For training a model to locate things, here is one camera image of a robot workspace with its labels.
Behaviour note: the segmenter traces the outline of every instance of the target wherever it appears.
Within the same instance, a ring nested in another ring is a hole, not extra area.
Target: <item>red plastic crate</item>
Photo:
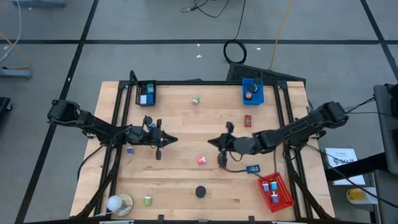
[[[272,200],[271,200],[272,190],[271,190],[270,183],[272,181],[277,182],[277,185],[278,185],[278,189],[274,190],[274,192],[279,197],[279,203],[272,203]],[[289,191],[287,190],[286,185],[285,185],[284,181],[282,180],[282,177],[280,176],[279,172],[276,172],[275,174],[267,175],[263,179],[258,179],[258,183],[260,186],[262,196],[264,197],[264,200],[266,201],[267,206],[272,213],[278,212],[279,210],[282,210],[282,209],[285,209],[287,207],[294,205],[292,196],[289,193]],[[269,192],[263,191],[263,189],[262,189],[263,183],[269,184],[269,189],[270,189]]]

